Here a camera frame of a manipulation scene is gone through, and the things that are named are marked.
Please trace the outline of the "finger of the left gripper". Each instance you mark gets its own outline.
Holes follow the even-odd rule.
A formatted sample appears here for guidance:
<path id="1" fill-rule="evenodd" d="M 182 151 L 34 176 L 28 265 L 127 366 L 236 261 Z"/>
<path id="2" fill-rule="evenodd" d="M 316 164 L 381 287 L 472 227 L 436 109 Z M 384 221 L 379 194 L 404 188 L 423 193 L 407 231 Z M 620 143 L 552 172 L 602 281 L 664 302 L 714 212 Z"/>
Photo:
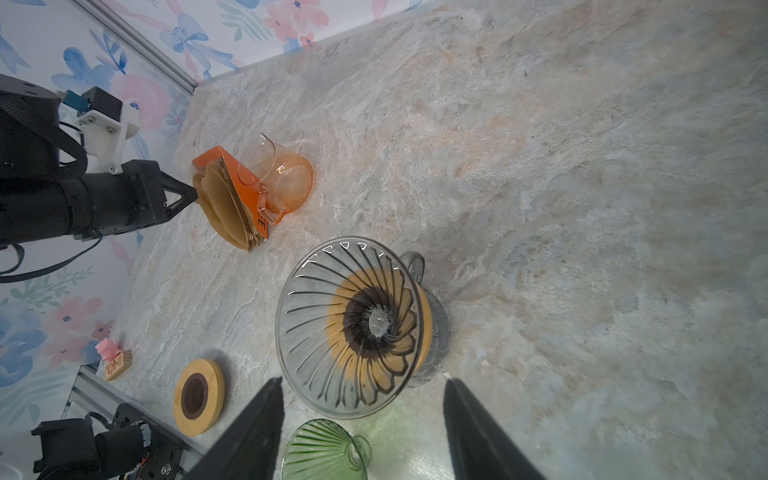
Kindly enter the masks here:
<path id="1" fill-rule="evenodd" d="M 165 215 L 167 219 L 172 219 L 185 208 L 198 200 L 197 190 L 180 180 L 162 172 L 161 186 L 166 196 Z"/>

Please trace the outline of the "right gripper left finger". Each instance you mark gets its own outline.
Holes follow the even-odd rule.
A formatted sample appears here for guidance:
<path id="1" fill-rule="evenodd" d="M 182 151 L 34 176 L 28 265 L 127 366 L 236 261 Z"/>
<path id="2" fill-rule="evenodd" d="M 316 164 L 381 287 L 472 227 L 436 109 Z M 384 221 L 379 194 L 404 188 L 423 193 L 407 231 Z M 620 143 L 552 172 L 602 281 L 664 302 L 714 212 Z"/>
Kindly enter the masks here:
<path id="1" fill-rule="evenodd" d="M 266 382 L 184 479 L 272 479 L 285 417 L 282 378 Z"/>

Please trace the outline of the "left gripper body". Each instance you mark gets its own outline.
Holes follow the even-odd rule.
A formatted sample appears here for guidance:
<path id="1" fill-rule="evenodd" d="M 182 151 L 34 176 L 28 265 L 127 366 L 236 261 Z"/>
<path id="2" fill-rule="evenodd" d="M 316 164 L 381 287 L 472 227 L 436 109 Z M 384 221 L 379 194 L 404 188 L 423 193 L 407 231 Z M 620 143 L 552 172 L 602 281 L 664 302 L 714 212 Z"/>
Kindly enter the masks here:
<path id="1" fill-rule="evenodd" d="M 73 236 L 88 240 L 167 222 L 160 167 L 122 163 L 87 173 L 76 112 L 57 93 L 1 78 L 1 243 Z"/>

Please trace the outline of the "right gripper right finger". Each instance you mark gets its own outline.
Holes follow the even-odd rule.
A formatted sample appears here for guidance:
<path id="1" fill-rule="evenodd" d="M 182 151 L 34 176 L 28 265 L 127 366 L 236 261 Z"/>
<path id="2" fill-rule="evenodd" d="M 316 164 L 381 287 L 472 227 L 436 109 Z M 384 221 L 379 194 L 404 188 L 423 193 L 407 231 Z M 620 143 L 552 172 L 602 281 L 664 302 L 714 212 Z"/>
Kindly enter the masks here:
<path id="1" fill-rule="evenodd" d="M 456 479 L 545 479 L 463 381 L 447 381 L 443 414 Z"/>

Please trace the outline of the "orange coffee filter holder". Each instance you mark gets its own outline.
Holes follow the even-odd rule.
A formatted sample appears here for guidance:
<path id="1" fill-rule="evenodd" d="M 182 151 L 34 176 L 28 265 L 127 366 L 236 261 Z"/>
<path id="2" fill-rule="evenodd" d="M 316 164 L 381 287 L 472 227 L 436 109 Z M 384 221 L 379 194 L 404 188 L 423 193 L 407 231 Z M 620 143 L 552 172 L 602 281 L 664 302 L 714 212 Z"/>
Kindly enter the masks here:
<path id="1" fill-rule="evenodd" d="M 220 237 L 248 252 L 269 239 L 277 217 L 267 209 L 267 190 L 259 177 L 221 146 L 192 165 L 197 204 Z"/>

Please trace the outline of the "grey glass dripper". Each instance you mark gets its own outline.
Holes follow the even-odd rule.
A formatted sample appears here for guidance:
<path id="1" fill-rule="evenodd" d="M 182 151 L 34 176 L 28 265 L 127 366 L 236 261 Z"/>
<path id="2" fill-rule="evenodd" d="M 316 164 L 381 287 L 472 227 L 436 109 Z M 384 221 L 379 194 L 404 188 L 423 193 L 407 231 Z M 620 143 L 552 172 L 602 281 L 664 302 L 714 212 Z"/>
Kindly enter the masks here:
<path id="1" fill-rule="evenodd" d="M 277 307 L 283 374 L 310 408 L 357 419 L 388 406 L 429 346 L 420 287 L 385 245 L 340 237 L 308 253 Z"/>

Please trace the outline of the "grey glass carafe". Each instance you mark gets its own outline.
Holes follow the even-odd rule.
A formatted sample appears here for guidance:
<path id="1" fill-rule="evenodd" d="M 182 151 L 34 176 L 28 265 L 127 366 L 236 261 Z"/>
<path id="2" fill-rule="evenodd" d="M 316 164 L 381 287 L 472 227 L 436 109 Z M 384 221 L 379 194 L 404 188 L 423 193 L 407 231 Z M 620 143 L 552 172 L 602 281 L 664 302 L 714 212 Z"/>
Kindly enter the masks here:
<path id="1" fill-rule="evenodd" d="M 426 266 L 424 257 L 418 252 L 408 251 L 401 255 L 400 259 L 411 278 L 420 287 L 425 336 L 430 340 L 429 346 L 423 345 L 421 348 L 420 364 L 409 383 L 415 388 L 428 383 L 439 373 L 450 349 L 450 321 L 438 298 L 422 286 Z"/>

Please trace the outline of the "green glass dripper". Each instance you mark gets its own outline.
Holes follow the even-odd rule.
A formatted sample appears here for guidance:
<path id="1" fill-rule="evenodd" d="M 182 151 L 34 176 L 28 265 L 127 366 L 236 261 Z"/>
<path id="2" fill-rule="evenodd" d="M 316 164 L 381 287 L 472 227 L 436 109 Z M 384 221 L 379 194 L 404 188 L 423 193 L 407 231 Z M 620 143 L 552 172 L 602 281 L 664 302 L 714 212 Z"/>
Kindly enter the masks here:
<path id="1" fill-rule="evenodd" d="M 365 480 L 371 458 L 372 447 L 364 436 L 351 435 L 334 421 L 313 419 L 288 441 L 281 478 Z"/>

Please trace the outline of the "orange glass carafe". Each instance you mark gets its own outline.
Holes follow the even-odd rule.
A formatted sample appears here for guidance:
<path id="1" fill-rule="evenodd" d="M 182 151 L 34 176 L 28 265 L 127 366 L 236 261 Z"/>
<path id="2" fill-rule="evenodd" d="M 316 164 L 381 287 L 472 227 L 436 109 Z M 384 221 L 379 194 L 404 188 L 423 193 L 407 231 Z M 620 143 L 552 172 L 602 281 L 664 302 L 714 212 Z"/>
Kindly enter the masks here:
<path id="1" fill-rule="evenodd" d="M 240 181 L 259 194 L 258 212 L 270 223 L 298 210 L 313 187 L 314 171 L 298 153 L 259 133 L 240 158 Z"/>

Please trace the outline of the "pink toy on block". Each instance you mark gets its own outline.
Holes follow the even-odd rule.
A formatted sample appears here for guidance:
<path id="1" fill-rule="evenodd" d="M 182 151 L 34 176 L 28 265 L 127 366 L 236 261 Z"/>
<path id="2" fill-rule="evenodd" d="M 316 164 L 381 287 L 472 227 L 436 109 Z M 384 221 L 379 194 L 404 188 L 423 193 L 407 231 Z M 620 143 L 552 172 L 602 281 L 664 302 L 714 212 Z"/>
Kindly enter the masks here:
<path id="1" fill-rule="evenodd" d="M 97 353 L 105 363 L 105 380 L 119 378 L 132 366 L 132 352 L 121 349 L 109 338 L 101 340 L 95 346 Z"/>

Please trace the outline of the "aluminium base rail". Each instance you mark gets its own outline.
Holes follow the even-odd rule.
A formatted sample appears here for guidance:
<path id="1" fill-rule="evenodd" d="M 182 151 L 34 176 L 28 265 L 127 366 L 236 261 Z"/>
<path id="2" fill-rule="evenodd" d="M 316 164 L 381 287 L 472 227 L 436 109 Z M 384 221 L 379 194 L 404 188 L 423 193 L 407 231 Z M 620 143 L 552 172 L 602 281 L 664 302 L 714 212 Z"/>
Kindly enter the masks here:
<path id="1" fill-rule="evenodd" d="M 175 426 L 151 413 L 146 407 L 110 385 L 102 379 L 90 366 L 81 366 L 75 377 L 64 412 L 63 419 L 84 417 L 88 412 L 96 412 L 113 420 L 117 408 L 128 404 L 137 409 L 145 417 L 169 430 L 184 444 L 181 466 L 192 467 L 208 451 L 199 442 L 183 435 Z"/>

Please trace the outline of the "left aluminium corner post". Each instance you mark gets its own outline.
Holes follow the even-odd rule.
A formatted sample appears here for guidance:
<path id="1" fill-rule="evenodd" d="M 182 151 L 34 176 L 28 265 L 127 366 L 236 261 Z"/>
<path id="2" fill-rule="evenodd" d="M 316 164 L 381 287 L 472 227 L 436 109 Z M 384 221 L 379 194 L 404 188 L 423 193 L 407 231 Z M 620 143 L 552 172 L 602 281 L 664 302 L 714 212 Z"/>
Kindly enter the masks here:
<path id="1" fill-rule="evenodd" d="M 160 70 L 181 89 L 190 94 L 194 93 L 198 82 L 102 1 L 72 0 L 71 4 L 76 5 L 80 11 L 100 23 L 118 40 L 133 48 L 145 61 Z"/>

